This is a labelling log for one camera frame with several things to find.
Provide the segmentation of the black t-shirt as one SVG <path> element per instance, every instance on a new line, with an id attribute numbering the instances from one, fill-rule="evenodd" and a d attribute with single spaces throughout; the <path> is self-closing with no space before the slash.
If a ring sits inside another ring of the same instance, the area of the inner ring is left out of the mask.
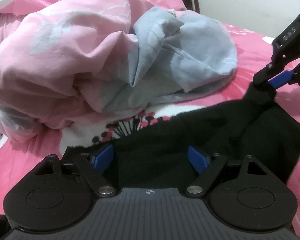
<path id="1" fill-rule="evenodd" d="M 300 155 L 300 124 L 274 100 L 271 85 L 250 85 L 241 100 L 180 113 L 111 140 L 104 178 L 117 188 L 183 188 L 197 173 L 187 150 L 241 160 L 253 155 L 286 182 Z"/>

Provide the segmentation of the pink floral bed blanket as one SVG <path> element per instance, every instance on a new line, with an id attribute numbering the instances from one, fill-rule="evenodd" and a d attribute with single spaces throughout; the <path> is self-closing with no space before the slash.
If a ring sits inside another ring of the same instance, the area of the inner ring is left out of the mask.
<path id="1" fill-rule="evenodd" d="M 6 193 L 25 174 L 48 154 L 63 155 L 67 146 L 93 146 L 101 142 L 130 136 L 131 133 L 171 117 L 203 107 L 216 105 L 226 100 L 241 99 L 246 92 L 253 74 L 270 61 L 273 38 L 225 24 L 235 42 L 238 65 L 235 78 L 217 93 L 177 104 L 148 107 L 140 114 L 111 124 L 78 125 L 65 129 L 44 129 L 38 136 L 25 144 L 15 144 L 5 135 L 0 136 L 0 215 L 4 214 L 2 203 Z M 279 89 L 276 101 L 293 118 L 300 122 L 300 87 L 297 84 Z M 300 161 L 288 183 L 296 193 L 298 211 L 293 221 L 300 236 Z"/>

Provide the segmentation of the pink grey floral duvet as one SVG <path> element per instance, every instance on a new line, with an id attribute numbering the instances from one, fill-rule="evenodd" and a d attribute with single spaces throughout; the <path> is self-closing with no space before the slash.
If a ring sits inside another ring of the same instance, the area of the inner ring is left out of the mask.
<path id="1" fill-rule="evenodd" d="M 206 96 L 236 68 L 224 25 L 182 0 L 0 0 L 0 133 L 15 141 Z"/>

